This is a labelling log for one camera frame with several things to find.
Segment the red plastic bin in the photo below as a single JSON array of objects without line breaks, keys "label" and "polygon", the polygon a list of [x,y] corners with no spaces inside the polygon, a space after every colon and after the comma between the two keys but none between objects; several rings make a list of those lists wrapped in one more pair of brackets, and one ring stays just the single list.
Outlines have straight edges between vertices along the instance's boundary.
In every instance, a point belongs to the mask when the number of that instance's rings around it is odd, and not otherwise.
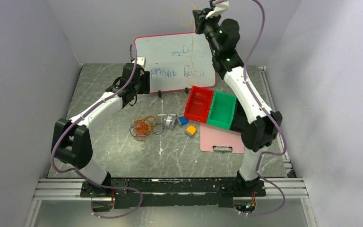
[{"label": "red plastic bin", "polygon": [[184,118],[206,123],[214,93],[213,90],[193,86],[185,106]]}]

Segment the green plastic bin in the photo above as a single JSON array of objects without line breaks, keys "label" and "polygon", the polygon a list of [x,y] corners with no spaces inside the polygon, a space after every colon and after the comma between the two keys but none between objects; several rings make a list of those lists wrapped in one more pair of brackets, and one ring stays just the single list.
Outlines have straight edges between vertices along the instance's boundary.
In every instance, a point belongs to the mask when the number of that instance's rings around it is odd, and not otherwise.
[{"label": "green plastic bin", "polygon": [[236,102],[235,95],[215,91],[206,124],[229,130]]}]

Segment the black plastic bin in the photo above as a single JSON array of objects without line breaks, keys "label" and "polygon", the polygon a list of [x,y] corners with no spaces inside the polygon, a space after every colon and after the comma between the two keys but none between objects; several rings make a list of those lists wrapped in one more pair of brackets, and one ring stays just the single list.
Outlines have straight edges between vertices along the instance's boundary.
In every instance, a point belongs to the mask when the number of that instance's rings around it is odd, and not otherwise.
[{"label": "black plastic bin", "polygon": [[243,109],[243,106],[240,104],[239,100],[236,100],[233,119],[230,125],[229,130],[243,133],[248,125],[247,115]]}]

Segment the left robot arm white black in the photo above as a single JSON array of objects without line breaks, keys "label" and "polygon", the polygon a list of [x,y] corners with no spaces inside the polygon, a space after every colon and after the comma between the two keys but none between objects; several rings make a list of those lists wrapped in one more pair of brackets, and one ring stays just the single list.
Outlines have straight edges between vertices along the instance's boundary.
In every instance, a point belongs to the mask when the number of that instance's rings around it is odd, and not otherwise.
[{"label": "left robot arm white black", "polygon": [[133,106],[139,94],[149,94],[150,73],[145,70],[146,59],[137,57],[123,67],[122,75],[110,85],[102,96],[78,115],[60,118],[54,126],[51,165],[58,173],[65,173],[55,160],[71,165],[69,171],[93,183],[93,191],[104,197],[112,190],[111,175],[93,159],[90,132],[108,117],[127,105]]}]

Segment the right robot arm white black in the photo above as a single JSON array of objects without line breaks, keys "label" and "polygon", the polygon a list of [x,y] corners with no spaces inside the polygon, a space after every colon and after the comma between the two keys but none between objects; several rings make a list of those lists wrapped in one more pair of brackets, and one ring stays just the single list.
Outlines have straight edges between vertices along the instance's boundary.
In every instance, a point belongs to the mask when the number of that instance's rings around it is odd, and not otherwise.
[{"label": "right robot arm white black", "polygon": [[234,19],[220,22],[220,16],[208,17],[213,10],[193,10],[195,33],[204,35],[212,54],[215,72],[237,97],[231,130],[241,134],[244,145],[243,163],[237,176],[236,190],[242,196],[254,190],[258,181],[258,159],[276,139],[282,121],[279,111],[273,111],[262,99],[236,50],[240,40],[239,24]]}]

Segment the clear tape roll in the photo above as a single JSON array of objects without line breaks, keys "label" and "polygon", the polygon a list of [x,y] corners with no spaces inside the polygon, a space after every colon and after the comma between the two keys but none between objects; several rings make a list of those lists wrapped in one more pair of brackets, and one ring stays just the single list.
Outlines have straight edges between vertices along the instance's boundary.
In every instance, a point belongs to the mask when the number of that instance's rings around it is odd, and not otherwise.
[{"label": "clear tape roll", "polygon": [[166,114],[163,117],[163,123],[165,127],[173,128],[175,126],[175,123],[177,122],[177,115],[174,114]]}]

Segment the blue eraser block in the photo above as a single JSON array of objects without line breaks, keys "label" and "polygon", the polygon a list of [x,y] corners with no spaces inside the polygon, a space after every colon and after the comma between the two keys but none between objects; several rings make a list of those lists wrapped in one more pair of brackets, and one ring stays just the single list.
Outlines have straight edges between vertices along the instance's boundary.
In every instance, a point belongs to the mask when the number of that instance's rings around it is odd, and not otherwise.
[{"label": "blue eraser block", "polygon": [[188,119],[186,119],[185,117],[183,117],[183,116],[180,116],[180,117],[178,117],[177,118],[177,122],[178,122],[178,124],[180,125],[180,126],[184,126],[184,125],[186,125],[188,122],[189,122],[189,120]]}]

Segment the yellow eraser block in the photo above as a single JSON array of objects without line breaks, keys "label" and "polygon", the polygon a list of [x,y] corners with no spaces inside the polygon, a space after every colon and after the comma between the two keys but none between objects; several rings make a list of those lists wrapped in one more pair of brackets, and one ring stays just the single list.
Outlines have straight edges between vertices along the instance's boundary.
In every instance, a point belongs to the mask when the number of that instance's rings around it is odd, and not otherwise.
[{"label": "yellow eraser block", "polygon": [[184,131],[184,134],[188,137],[192,138],[197,133],[197,128],[194,126],[188,126],[187,129]]}]

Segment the pink clipboard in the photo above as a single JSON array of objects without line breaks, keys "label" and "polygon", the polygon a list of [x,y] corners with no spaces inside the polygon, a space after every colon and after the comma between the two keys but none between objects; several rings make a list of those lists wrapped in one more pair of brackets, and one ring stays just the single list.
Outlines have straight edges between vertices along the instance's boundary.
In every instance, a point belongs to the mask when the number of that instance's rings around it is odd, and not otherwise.
[{"label": "pink clipboard", "polygon": [[244,145],[241,134],[216,126],[200,124],[200,150],[203,152],[220,152],[243,154]]}]

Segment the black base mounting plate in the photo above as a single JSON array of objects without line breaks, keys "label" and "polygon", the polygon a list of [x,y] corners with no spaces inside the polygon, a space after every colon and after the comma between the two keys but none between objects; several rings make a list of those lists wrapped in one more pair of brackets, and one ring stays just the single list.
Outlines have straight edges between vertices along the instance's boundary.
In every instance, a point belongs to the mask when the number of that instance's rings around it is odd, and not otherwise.
[{"label": "black base mounting plate", "polygon": [[114,199],[115,209],[135,207],[206,206],[232,208],[238,197],[264,197],[261,180],[246,183],[237,177],[204,178],[112,178],[115,190],[83,182],[81,198]]}]

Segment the whiteboard with pink frame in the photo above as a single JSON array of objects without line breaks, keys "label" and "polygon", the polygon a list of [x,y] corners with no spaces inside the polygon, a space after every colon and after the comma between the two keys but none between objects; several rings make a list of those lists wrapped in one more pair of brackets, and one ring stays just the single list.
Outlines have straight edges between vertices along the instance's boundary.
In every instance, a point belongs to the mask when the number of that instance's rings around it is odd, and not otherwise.
[{"label": "whiteboard with pink frame", "polygon": [[140,36],[138,55],[147,60],[150,92],[171,92],[216,85],[212,54],[204,35],[193,32]]}]

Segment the aluminium rail frame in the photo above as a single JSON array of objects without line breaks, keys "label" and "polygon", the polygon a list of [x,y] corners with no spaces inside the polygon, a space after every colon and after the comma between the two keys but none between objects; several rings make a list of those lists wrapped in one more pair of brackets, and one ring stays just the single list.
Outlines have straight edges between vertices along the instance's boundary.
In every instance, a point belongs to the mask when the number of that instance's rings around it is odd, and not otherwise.
[{"label": "aluminium rail frame", "polygon": [[[268,180],[283,191],[286,199],[299,199],[301,201],[307,226],[316,227],[318,225],[302,178],[268,178]],[[90,197],[83,198],[80,196],[83,182],[84,180],[80,178],[40,179],[24,226],[34,226],[42,201],[91,201]]]}]

